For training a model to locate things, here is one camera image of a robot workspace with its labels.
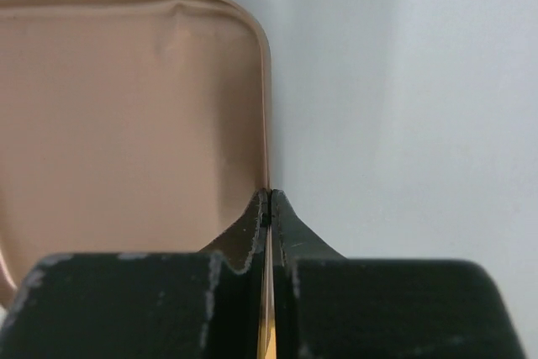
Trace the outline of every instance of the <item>black object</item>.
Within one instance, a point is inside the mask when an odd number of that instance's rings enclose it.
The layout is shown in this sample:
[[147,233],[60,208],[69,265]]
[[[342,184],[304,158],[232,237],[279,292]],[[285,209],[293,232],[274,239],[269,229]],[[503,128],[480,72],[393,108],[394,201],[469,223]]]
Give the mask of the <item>black object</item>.
[[346,260],[281,191],[199,253],[50,256],[25,278],[0,359],[255,358],[267,231],[277,357],[524,357],[496,287],[464,261]]

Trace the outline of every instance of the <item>white wall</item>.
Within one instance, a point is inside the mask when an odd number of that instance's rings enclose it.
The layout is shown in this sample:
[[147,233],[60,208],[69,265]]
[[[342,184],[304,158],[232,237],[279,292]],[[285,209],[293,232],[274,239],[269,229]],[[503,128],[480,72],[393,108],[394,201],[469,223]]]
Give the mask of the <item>white wall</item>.
[[480,262],[538,357],[538,1],[235,1],[305,222],[348,256]]

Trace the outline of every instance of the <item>open lid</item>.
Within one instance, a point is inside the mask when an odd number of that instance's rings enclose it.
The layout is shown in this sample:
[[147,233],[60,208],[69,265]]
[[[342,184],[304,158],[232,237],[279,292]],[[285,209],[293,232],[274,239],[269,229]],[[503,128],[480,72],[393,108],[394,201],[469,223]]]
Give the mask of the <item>open lid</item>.
[[268,47],[229,0],[0,0],[0,39],[0,303],[50,253],[198,250],[268,186]]

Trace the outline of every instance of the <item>white background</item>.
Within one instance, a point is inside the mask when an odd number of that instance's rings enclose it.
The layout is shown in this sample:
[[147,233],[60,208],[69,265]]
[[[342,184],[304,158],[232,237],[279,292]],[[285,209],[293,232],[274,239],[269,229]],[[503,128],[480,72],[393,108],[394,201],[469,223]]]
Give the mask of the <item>white background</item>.
[[538,357],[538,0],[235,1],[272,47],[273,185],[348,256],[480,262]]

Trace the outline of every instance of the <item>beige tin lid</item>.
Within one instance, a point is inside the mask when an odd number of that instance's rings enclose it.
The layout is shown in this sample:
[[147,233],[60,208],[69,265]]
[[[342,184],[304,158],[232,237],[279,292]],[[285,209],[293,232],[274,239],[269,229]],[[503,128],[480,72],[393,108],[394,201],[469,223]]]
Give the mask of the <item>beige tin lid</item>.
[[0,303],[42,256],[196,251],[268,187],[269,54],[229,0],[0,0]]

